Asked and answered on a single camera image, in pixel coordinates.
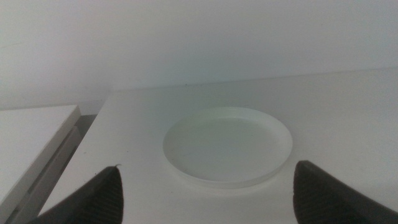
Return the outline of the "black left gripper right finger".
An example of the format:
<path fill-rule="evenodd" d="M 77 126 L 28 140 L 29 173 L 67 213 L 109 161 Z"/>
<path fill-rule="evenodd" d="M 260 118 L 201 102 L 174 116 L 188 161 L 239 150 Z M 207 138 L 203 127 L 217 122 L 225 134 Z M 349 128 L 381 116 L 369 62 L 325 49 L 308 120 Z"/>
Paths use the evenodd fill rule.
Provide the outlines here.
<path fill-rule="evenodd" d="M 397 212 L 370 199 L 310 161 L 294 172 L 293 207 L 298 223 L 397 223 Z"/>

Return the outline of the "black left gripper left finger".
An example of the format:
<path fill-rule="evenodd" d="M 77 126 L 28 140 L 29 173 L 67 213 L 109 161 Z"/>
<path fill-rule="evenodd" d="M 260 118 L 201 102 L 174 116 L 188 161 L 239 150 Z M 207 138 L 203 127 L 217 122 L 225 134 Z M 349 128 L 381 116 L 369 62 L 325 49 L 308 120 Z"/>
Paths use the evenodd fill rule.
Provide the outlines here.
<path fill-rule="evenodd" d="M 96 174 L 77 191 L 30 224 L 121 224 L 124 213 L 123 183 L 116 166 Z"/>

